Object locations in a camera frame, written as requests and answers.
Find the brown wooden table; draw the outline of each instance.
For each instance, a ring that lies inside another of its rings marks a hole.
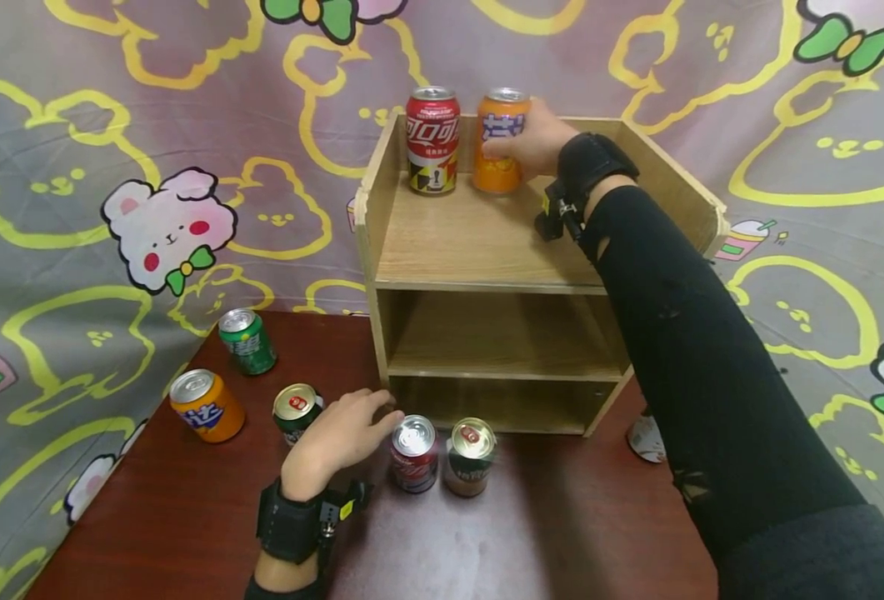
[[[258,493],[287,450],[270,418],[275,393],[303,381],[334,400],[378,385],[365,318],[265,322],[279,354],[271,372],[242,377],[217,335],[190,365],[220,373],[245,404],[241,433],[210,446],[160,406],[27,598],[241,598]],[[471,500],[441,480],[400,492],[385,481],[387,451],[376,455],[354,473],[377,490],[339,531],[329,600],[714,598],[712,563],[667,468],[625,443],[641,406],[626,392],[591,440],[501,437],[490,485]]]

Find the printed fabric backdrop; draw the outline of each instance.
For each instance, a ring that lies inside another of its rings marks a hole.
[[[0,598],[223,311],[366,311],[352,195],[425,83],[621,116],[723,198],[719,277],[884,512],[884,2],[5,4]]]

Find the green sprite can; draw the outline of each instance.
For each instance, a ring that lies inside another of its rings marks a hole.
[[[275,348],[267,339],[261,317],[253,310],[236,308],[223,314],[218,320],[218,335],[242,373],[258,375],[275,367]]]
[[[444,482],[449,490],[465,498],[484,492],[496,444],[496,434],[480,418],[467,417],[455,423],[446,443],[448,465]]]
[[[272,420],[285,434],[288,446],[295,446],[308,425],[322,414],[324,400],[307,383],[293,383],[278,392],[272,404]]]

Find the white can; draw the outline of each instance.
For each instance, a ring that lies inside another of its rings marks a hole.
[[[632,452],[639,458],[650,463],[663,463],[665,461],[665,444],[662,442],[662,432],[658,431],[658,423],[655,417],[646,407],[638,421],[627,430],[625,436],[627,444]]]

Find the red coca-cola can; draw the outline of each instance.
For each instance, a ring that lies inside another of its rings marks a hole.
[[[436,196],[455,189],[462,109],[454,91],[439,86],[416,87],[405,113],[412,190]]]
[[[421,415],[408,415],[392,434],[392,475],[402,490],[421,493],[435,485],[439,459],[435,426]]]

